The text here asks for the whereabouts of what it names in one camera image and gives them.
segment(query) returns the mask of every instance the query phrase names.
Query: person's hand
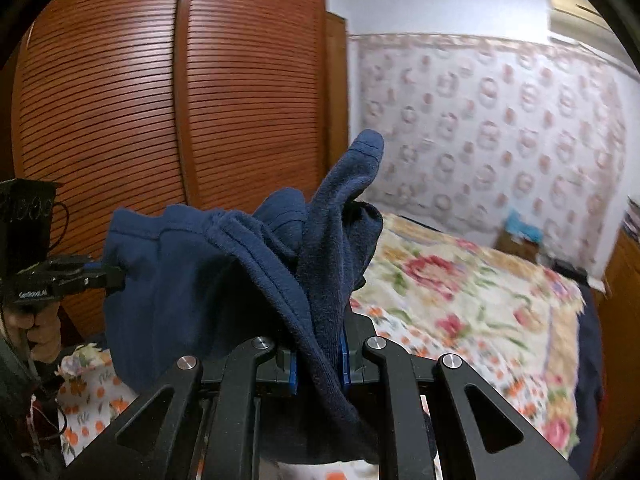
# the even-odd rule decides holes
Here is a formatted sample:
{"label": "person's hand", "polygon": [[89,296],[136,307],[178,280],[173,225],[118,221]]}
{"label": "person's hand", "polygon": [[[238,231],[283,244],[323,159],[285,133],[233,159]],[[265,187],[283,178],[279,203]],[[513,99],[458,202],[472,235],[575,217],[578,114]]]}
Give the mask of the person's hand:
{"label": "person's hand", "polygon": [[21,349],[20,330],[26,330],[28,341],[36,343],[31,349],[31,358],[34,361],[52,363],[61,349],[59,307],[59,303],[51,303],[34,316],[8,305],[4,308],[6,333],[3,332],[2,335],[8,337],[15,348]]}

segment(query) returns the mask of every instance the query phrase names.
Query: metal screw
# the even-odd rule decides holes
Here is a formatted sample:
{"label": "metal screw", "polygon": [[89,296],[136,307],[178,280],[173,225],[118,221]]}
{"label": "metal screw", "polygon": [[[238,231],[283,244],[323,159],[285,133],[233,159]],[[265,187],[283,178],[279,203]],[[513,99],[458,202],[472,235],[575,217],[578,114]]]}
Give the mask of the metal screw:
{"label": "metal screw", "polygon": [[197,359],[192,355],[185,355],[178,359],[180,370],[191,370],[196,365]]}
{"label": "metal screw", "polygon": [[386,339],[375,335],[367,339],[367,345],[374,350],[382,350],[386,346]]}
{"label": "metal screw", "polygon": [[273,344],[273,341],[268,337],[258,336],[253,341],[251,341],[251,344],[258,350],[266,350]]}
{"label": "metal screw", "polygon": [[457,354],[446,354],[442,358],[442,364],[447,368],[460,368],[462,366],[462,358]]}

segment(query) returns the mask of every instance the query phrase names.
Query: bed sheet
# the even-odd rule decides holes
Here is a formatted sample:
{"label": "bed sheet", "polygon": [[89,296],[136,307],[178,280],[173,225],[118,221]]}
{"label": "bed sheet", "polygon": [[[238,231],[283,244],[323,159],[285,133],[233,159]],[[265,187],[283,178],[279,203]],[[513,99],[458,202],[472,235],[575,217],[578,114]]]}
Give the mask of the bed sheet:
{"label": "bed sheet", "polygon": [[[586,476],[602,396],[599,326],[588,289],[393,215],[385,216],[366,280],[351,306],[374,321],[379,335],[430,358],[462,355]],[[96,346],[65,358],[60,373],[68,463],[135,393],[115,375],[108,351]],[[377,468],[362,461],[267,469],[265,478],[282,480],[378,478]]]}

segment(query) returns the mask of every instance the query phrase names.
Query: floral blanket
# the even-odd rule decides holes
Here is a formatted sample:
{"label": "floral blanket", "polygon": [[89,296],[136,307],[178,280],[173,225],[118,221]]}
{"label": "floral blanket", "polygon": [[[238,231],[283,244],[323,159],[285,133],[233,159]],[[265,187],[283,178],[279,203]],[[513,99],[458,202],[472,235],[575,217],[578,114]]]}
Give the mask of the floral blanket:
{"label": "floral blanket", "polygon": [[[574,389],[583,306],[574,282],[394,215],[384,216],[365,278],[351,307],[373,320],[378,335],[424,357],[459,354],[569,456],[578,443]],[[114,374],[108,351],[92,346],[65,358],[60,373],[66,377],[58,402],[69,423],[62,437],[68,463],[135,394]],[[263,465],[270,480],[378,478],[377,467],[363,461]],[[442,478],[437,458],[436,474]]]}

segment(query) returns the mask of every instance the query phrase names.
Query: floral curtain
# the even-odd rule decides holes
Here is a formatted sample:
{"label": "floral curtain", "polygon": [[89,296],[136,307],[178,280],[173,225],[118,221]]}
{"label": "floral curtain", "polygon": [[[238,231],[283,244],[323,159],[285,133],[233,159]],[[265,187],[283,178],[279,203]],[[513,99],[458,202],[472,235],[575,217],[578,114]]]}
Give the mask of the floral curtain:
{"label": "floral curtain", "polygon": [[385,137],[366,199],[492,244],[513,208],[590,268],[625,164],[612,67],[580,48],[360,36],[364,127]]}

